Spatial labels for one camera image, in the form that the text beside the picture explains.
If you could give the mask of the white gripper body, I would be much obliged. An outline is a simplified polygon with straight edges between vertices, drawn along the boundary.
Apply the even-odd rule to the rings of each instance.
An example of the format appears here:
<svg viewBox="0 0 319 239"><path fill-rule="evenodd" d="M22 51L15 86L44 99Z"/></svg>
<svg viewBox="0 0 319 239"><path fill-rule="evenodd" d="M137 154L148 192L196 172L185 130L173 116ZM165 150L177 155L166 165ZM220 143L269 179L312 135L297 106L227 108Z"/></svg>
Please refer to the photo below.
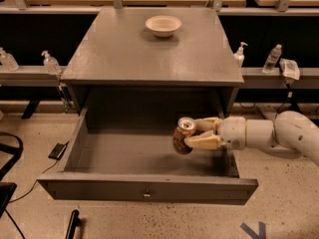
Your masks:
<svg viewBox="0 0 319 239"><path fill-rule="evenodd" d="M218 135L227 149L242 150L245 148L246 119L243 117L229 117L218 126Z"/></svg>

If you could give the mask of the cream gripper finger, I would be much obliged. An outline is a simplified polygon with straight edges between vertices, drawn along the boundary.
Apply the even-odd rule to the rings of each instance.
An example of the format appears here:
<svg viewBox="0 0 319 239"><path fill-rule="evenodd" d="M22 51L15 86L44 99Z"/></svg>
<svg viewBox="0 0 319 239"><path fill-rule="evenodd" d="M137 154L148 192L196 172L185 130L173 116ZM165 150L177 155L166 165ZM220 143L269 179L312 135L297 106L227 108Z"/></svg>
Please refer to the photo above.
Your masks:
<svg viewBox="0 0 319 239"><path fill-rule="evenodd" d="M222 122L222 119L217 117L205 118L205 119L196 119L196 128L200 131L210 131L217 133L219 124Z"/></svg>
<svg viewBox="0 0 319 239"><path fill-rule="evenodd" d="M221 136L215 134L213 130L187 137L184 142L187 146L198 149L218 149L222 146Z"/></svg>

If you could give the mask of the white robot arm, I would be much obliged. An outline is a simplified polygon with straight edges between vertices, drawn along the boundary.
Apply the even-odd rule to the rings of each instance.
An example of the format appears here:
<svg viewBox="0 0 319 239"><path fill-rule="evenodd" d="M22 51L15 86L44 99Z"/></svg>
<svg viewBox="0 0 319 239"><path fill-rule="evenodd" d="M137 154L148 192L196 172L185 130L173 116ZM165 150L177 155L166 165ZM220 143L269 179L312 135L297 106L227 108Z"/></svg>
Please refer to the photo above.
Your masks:
<svg viewBox="0 0 319 239"><path fill-rule="evenodd" d="M274 119L182 118L177 124L186 131L184 142L190 148L250 147L281 158L305 155L319 166L319 127L298 112L286 111Z"/></svg>

